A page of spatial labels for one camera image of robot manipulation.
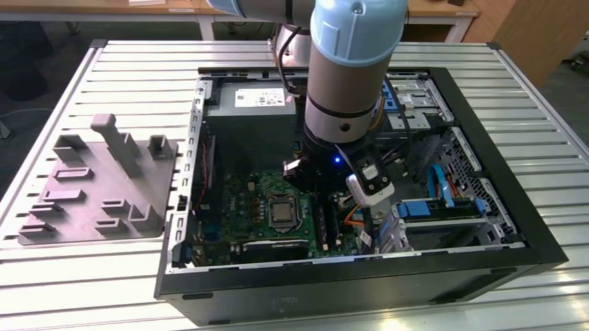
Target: power supply label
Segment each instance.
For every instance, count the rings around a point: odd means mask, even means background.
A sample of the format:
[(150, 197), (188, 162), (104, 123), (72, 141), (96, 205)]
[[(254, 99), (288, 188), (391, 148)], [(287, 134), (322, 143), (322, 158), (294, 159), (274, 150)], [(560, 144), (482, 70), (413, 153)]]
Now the power supply label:
[(282, 88), (243, 88), (235, 91), (235, 107), (280, 107), (284, 105)]

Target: aluminum table surface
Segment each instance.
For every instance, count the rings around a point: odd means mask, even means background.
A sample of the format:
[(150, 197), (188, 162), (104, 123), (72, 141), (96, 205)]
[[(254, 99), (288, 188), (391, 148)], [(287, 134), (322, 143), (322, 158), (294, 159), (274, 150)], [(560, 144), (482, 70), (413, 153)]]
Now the aluminum table surface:
[[(51, 147), (59, 134), (100, 141), (89, 123), (95, 113), (110, 112), (118, 116), (120, 132), (130, 132), (135, 140), (151, 134), (184, 138), (202, 66), (272, 66), (272, 56), (266, 43), (255, 41), (110, 41), (88, 50), (0, 203), (0, 330), (194, 328), (167, 303), (152, 298), (162, 238), (23, 248), (16, 235), (52, 171)], [(469, 303), (223, 329), (586, 328), (586, 146), (502, 51), (483, 44), (403, 43), (391, 66), (450, 70), (570, 262), (517, 279)], [(170, 202), (176, 200), (171, 193)]]

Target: sticker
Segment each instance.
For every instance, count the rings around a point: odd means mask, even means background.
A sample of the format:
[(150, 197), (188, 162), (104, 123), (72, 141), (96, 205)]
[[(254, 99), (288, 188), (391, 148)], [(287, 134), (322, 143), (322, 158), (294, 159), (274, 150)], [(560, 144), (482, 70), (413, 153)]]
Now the sticker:
[(362, 240), (362, 242), (370, 247), (371, 245), (371, 237), (369, 236), (369, 234), (366, 232), (362, 231), (362, 233), (359, 234), (359, 240)]
[(170, 8), (170, 12), (194, 12), (194, 9)]
[(235, 91), (235, 107), (284, 106), (282, 88), (242, 88)]

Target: green circuit board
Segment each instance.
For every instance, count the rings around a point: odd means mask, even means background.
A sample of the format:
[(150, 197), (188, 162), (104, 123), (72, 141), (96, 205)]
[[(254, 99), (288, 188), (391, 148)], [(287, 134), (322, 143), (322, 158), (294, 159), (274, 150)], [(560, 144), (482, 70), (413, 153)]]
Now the green circuit board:
[[(276, 229), (271, 225), (272, 201), (290, 201), (295, 205), (297, 222), (287, 230)], [(309, 258), (357, 254), (354, 234), (342, 235), (342, 245), (338, 248), (318, 248), (311, 196), (286, 183), (279, 172), (226, 175), (220, 214), (218, 240), (204, 246), (208, 265), (231, 264), (231, 243), (258, 240), (307, 240)]]

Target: screw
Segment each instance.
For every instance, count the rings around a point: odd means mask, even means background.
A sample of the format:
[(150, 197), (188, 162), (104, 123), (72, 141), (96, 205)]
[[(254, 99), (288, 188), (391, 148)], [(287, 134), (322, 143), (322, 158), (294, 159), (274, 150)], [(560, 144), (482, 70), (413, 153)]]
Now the screw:
[(362, 9), (362, 5), (359, 3), (354, 4), (354, 14), (362, 14), (363, 13), (363, 9)]

